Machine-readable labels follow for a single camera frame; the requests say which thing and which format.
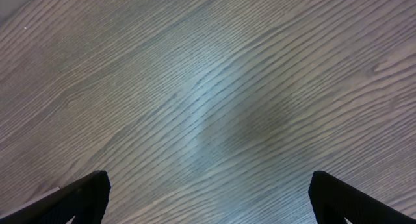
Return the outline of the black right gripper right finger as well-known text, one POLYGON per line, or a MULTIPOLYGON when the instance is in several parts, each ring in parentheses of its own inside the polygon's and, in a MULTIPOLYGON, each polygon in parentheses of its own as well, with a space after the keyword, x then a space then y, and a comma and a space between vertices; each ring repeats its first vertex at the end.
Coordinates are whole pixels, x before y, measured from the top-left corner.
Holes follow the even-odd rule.
POLYGON ((318 224, 415 224, 413 218, 325 171, 313 173, 308 194, 318 224))

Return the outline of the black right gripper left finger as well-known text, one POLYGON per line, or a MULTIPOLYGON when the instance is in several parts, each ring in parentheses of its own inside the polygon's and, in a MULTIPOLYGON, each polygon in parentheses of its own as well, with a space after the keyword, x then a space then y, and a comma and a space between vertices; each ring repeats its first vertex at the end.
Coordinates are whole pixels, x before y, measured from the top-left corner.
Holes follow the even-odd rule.
POLYGON ((100 224, 109 203, 110 190, 107 172, 94 171, 3 214, 1 224, 100 224))

